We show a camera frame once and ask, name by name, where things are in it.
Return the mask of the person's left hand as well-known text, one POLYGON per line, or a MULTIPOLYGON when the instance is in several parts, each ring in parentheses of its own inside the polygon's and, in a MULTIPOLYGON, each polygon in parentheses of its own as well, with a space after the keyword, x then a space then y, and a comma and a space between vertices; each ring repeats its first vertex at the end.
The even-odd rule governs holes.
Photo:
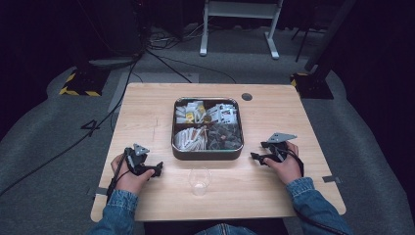
POLYGON ((137 176, 129 171, 122 154, 116 156, 111 162, 112 169, 116 175, 116 190, 123 190, 138 195, 146 182, 153 176, 155 171, 149 169, 137 176))

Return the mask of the black yellow-striped stand base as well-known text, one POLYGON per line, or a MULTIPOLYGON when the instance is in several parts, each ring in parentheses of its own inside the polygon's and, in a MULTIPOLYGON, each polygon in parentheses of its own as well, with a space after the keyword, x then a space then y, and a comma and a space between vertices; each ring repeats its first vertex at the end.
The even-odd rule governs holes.
POLYGON ((293 73, 290 76, 290 83, 296 88, 302 99, 334 99, 327 82, 317 79, 313 74, 293 73))
POLYGON ((73 70, 61 88, 60 95, 99 97, 108 80, 108 70, 73 70))

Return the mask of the person's lap in jeans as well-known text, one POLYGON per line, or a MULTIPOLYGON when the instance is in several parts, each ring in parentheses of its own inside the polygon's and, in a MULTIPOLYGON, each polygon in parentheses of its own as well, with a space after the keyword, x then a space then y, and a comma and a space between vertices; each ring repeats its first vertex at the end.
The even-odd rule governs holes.
POLYGON ((219 223, 210 228, 197 232, 195 235, 256 235, 253 231, 242 226, 219 223))

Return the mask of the grey slanted metal post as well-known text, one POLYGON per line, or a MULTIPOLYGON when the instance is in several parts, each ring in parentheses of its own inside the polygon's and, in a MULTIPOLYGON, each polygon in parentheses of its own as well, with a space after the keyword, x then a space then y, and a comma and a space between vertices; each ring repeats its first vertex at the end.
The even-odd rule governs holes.
POLYGON ((304 68, 307 71, 312 71, 316 65, 320 65, 323 60, 323 55, 328 53, 329 45, 334 39, 341 24, 349 14, 356 0, 342 0, 343 3, 339 6, 323 5, 321 6, 324 19, 321 23, 327 26, 327 30, 322 37, 320 45, 316 51, 310 56, 304 68))

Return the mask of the pile of dark packets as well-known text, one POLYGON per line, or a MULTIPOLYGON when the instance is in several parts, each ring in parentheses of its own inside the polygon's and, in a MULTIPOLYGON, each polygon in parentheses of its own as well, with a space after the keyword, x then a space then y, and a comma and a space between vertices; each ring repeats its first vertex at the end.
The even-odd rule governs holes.
POLYGON ((237 150, 242 146, 241 130, 238 124, 216 123, 207 132, 209 150, 237 150))

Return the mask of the person's right hand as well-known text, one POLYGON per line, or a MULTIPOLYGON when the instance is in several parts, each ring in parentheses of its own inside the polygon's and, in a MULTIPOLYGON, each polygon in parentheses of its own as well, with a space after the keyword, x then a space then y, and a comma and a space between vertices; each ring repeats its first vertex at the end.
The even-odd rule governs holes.
POLYGON ((285 185, 301 178, 300 166, 293 156, 288 155, 281 163, 277 163, 269 158, 265 158, 264 162, 276 172, 285 185))

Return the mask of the black tripod legs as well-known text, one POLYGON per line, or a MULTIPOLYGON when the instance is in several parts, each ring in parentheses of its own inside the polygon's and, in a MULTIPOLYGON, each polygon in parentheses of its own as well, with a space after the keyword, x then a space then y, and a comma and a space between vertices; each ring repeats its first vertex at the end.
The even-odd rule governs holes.
POLYGON ((306 39, 307 39, 307 37, 308 37, 308 34, 309 34, 309 33, 319 33, 319 34, 324 34, 327 30, 328 30, 328 29, 327 29, 327 27, 316 26, 316 25, 314 25, 314 26, 312 26, 312 27, 309 27, 309 28, 307 28, 307 29, 305 29, 305 28, 303 28, 303 29, 298 28, 298 29, 296 30, 296 32, 294 33, 294 35, 291 37, 291 40, 292 40, 292 41, 294 41, 294 40, 296 39, 296 37, 299 35, 299 33, 300 33, 301 31, 303 32, 303 37, 302 37, 302 40, 300 41, 300 47, 299 47, 299 49, 298 49, 298 52, 297 52, 297 54, 296 54, 296 58, 295 58, 295 62, 296 62, 296 63, 297 63, 297 62, 299 61, 299 59, 300 59, 300 55, 301 55, 301 52, 302 52, 302 50, 303 50, 303 48, 304 48, 304 45, 305 45, 306 39))

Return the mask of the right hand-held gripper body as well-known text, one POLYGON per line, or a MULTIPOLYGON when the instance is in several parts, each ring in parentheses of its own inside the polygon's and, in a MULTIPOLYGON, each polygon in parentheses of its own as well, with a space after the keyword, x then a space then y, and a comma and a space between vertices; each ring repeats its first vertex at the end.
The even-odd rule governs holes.
POLYGON ((266 142, 272 143, 272 145, 267 148, 273 155, 275 155, 274 160, 276 162, 283 162, 288 156, 295 158, 297 155, 288 149, 287 142, 289 140, 295 139, 296 135, 275 132, 272 134, 266 142))

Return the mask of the pile of white red-print packets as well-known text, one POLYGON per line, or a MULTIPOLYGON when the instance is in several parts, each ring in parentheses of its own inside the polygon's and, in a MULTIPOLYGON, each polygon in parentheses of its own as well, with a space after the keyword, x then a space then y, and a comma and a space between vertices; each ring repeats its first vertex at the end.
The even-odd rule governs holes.
POLYGON ((232 104, 216 104, 207 110, 207 114, 213 122, 217 123, 236 123, 237 109, 232 104))

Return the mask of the pile of white brown sticks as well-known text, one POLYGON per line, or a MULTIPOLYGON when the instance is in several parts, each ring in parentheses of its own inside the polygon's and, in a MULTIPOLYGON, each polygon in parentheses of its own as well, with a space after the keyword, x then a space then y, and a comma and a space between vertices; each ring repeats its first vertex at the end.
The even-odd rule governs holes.
POLYGON ((189 127, 179 131, 174 136, 174 146, 185 152, 195 152, 205 150, 208 143, 207 128, 189 127))

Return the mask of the white metal stand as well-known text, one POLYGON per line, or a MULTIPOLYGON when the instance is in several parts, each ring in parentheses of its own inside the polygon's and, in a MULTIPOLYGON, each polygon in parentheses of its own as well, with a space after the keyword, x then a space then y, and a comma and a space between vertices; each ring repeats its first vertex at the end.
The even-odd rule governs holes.
POLYGON ((276 0, 276 3, 243 3, 205 0, 203 35, 199 54, 202 57, 208 54, 208 20, 210 17, 263 19, 271 20, 270 29, 264 32, 264 37, 271 58, 278 60, 280 55, 274 42, 274 33, 282 10, 283 1, 276 0))

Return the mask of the clear plastic cup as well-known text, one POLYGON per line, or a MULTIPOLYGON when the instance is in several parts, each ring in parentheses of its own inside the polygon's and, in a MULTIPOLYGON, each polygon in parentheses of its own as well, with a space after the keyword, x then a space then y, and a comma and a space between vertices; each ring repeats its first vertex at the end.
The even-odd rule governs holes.
POLYGON ((205 167, 193 168, 188 174, 188 182, 195 196, 203 196, 212 180, 212 174, 205 167))

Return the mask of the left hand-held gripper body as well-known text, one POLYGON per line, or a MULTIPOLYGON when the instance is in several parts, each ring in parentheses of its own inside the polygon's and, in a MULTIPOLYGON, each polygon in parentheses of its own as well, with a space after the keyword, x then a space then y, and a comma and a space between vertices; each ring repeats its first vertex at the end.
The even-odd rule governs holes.
POLYGON ((148 169, 151 169, 150 166, 145 166, 145 160, 147 159, 149 152, 149 149, 138 144, 134 144, 132 148, 127 147, 124 149, 128 169, 133 174, 141 175, 148 169))

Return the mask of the pile of white yellow packets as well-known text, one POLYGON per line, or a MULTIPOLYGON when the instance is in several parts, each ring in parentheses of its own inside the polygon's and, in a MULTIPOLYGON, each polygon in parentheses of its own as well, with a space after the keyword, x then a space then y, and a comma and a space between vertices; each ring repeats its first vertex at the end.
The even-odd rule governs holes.
POLYGON ((190 102, 185 106, 175 108, 177 123, 203 123, 207 112, 202 101, 190 102))

